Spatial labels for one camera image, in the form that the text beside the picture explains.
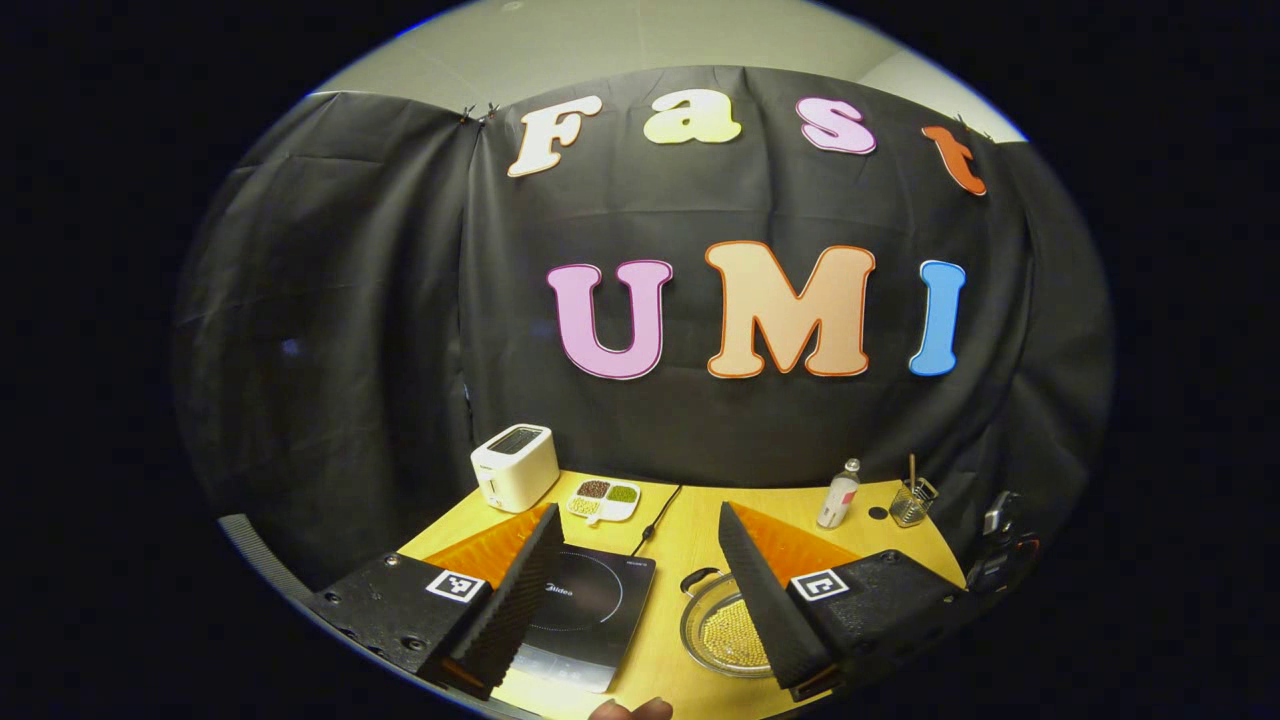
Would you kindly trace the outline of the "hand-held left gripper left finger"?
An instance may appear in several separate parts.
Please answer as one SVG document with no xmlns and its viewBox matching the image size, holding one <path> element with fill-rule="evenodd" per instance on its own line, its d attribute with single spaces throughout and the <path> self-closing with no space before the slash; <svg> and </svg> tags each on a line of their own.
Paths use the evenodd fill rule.
<svg viewBox="0 0 1280 720">
<path fill-rule="evenodd" d="M 512 664 L 563 547 L 543 503 L 428 559 L 384 553 L 305 605 L 397 667 L 488 700 Z"/>
</svg>

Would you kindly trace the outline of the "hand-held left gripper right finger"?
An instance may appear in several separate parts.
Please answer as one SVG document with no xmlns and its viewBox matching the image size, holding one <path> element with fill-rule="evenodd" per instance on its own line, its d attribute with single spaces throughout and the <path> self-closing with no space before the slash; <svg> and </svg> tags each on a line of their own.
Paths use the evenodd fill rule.
<svg viewBox="0 0 1280 720">
<path fill-rule="evenodd" d="M 719 547 L 795 701 L 870 684 L 972 619 L 977 601 L 900 550 L 855 557 L 726 501 Z"/>
</svg>

